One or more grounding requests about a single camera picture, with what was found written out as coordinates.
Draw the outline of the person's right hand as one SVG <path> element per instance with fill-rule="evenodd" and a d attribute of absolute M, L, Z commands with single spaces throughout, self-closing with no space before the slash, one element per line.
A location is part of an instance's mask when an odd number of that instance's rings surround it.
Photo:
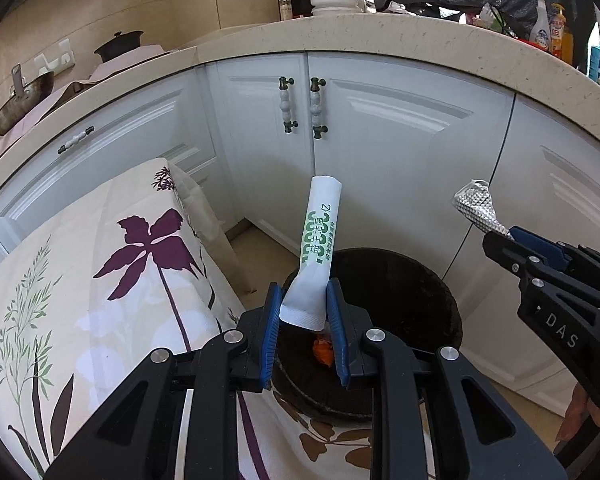
<path fill-rule="evenodd" d="M 565 412 L 562 424 L 557 431 L 555 440 L 564 442 L 573 438 L 587 418 L 592 418 L 594 424 L 600 427 L 600 409 L 591 400 L 584 388 L 580 384 L 577 384 L 573 388 L 571 401 Z"/>

